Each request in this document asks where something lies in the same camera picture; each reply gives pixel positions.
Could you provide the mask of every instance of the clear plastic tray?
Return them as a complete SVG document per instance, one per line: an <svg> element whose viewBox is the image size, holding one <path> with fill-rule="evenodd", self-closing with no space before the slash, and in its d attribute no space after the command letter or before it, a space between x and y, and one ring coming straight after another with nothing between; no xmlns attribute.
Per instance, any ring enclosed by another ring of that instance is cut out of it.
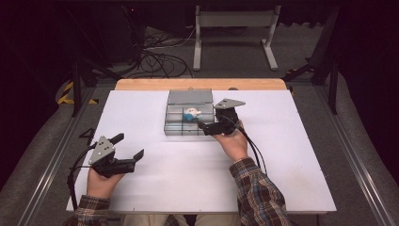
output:
<svg viewBox="0 0 399 226"><path fill-rule="evenodd" d="M198 122L215 122L213 102L210 89L171 90L165 116L165 135L203 136ZM194 107L201 113L192 120L185 119L184 112L189 107Z"/></svg>

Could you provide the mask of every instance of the metal frame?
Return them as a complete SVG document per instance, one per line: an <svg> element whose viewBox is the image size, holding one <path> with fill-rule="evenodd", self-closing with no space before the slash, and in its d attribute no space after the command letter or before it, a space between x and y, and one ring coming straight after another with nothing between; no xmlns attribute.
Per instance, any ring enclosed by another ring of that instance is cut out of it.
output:
<svg viewBox="0 0 399 226"><path fill-rule="evenodd" d="M274 32L276 30L279 10L281 6L276 6L274 10L267 11L200 11L200 6L196 8L196 44L194 50L193 70L200 70L200 55L202 42L200 39L200 29L202 27L215 26L270 26L266 39L261 40L264 52L266 53L269 67L276 71L279 67L274 58L270 47Z"/></svg>

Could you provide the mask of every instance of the flannel shirt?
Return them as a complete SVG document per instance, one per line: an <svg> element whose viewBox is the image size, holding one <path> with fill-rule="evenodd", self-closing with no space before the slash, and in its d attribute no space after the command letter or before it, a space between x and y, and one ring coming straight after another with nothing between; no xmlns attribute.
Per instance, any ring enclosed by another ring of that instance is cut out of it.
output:
<svg viewBox="0 0 399 226"><path fill-rule="evenodd" d="M279 189L250 157L241 159L230 167L238 187L237 202L241 225L292 225L285 211L285 200ZM82 196L75 211L79 226L106 226L106 212L110 200ZM179 226L169 215L165 226Z"/></svg>

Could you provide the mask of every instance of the white board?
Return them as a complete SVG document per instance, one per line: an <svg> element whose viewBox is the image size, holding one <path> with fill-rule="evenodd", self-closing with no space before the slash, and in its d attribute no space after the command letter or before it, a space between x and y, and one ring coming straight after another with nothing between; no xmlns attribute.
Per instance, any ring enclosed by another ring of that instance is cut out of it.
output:
<svg viewBox="0 0 399 226"><path fill-rule="evenodd" d="M235 108L263 154L269 178L289 213L336 211L323 172L288 90L213 91L214 101L244 101ZM212 137L167 137L163 131L168 91L111 91L93 140L124 133L118 159L144 149L136 171L117 185L111 211L128 213L231 213L237 211L231 160ZM85 165L91 152L85 159ZM88 169L76 180L86 194ZM72 211L71 200L67 210Z"/></svg>

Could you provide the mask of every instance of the blue object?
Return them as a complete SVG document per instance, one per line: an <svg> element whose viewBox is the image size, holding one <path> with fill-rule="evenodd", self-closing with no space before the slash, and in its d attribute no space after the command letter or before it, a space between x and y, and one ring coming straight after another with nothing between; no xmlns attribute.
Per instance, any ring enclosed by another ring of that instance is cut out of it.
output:
<svg viewBox="0 0 399 226"><path fill-rule="evenodd" d="M185 114L185 113L183 113L183 119L185 119L185 120L187 120L187 121L192 121L192 120L194 120L194 116L193 115L191 115L191 114Z"/></svg>

